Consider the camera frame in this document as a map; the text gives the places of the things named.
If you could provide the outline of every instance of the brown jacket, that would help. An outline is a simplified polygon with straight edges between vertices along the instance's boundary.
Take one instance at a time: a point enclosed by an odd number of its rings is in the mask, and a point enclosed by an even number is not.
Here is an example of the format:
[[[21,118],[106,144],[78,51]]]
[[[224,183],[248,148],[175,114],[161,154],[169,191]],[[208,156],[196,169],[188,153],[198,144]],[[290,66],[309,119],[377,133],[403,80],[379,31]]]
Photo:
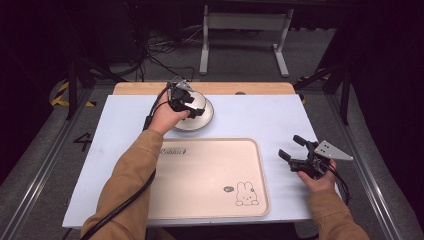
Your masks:
[[[116,163],[100,194],[96,213],[85,221],[81,236],[146,183],[156,168],[162,143],[163,137],[155,131],[140,134]],[[91,239],[144,239],[149,198],[150,190],[147,190]],[[334,190],[313,193],[308,203],[319,227],[320,239],[368,239]]]

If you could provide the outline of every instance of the white tabletop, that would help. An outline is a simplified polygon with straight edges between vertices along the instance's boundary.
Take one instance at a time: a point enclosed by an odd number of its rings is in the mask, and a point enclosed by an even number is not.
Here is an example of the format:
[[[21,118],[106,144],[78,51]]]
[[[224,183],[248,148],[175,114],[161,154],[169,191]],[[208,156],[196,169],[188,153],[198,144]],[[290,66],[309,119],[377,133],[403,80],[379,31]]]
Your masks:
[[[292,139],[316,141],[298,95],[206,95],[214,107],[212,121],[195,132],[170,131],[165,138],[251,138],[262,159],[269,211],[260,217],[149,220],[149,226],[214,223],[292,222],[310,219],[306,186],[283,159],[283,149],[305,159],[307,150]],[[116,161],[137,138],[156,96],[111,95],[104,107],[63,227],[79,228],[94,214],[103,185]]]

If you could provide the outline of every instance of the cartoon rabbit drawing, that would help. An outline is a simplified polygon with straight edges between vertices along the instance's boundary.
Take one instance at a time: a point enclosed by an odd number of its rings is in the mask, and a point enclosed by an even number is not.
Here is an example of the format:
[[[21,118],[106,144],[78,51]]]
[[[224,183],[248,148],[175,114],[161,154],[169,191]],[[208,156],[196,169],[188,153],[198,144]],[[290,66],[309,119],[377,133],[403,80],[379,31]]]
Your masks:
[[[257,196],[251,182],[239,182],[237,184],[237,206],[258,205]]]

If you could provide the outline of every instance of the person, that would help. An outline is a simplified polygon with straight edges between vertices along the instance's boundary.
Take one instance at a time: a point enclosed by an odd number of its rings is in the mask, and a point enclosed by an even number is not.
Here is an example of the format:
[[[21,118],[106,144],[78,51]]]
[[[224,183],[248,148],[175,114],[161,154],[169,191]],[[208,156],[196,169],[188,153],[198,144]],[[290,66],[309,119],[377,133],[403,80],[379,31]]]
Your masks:
[[[189,115],[188,111],[174,112],[169,104],[161,104],[167,99],[165,93],[158,102],[150,126],[117,161],[102,189],[96,213],[84,222],[81,236],[144,186],[155,170],[163,136]],[[312,192],[308,203],[319,228],[320,239],[367,239],[366,233],[353,222],[348,208],[334,191],[335,179],[329,171],[320,180],[313,180],[303,172],[298,175]],[[149,199],[150,188],[90,239],[144,239]],[[157,239],[174,239],[163,229],[157,234]]]
[[[335,168],[336,162],[330,164]],[[369,239],[366,232],[352,218],[349,208],[335,191],[335,176],[327,171],[320,179],[310,178],[306,173],[297,172],[299,178],[311,191],[308,205],[312,218],[318,227],[319,239]]]

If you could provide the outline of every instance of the beige tray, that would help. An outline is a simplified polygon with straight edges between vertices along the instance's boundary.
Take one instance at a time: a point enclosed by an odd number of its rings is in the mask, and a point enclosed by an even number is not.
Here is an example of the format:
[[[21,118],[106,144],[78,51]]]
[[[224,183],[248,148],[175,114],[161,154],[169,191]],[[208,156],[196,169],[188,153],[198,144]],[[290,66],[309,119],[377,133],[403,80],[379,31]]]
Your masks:
[[[254,140],[165,140],[149,219],[263,216],[268,208]]]

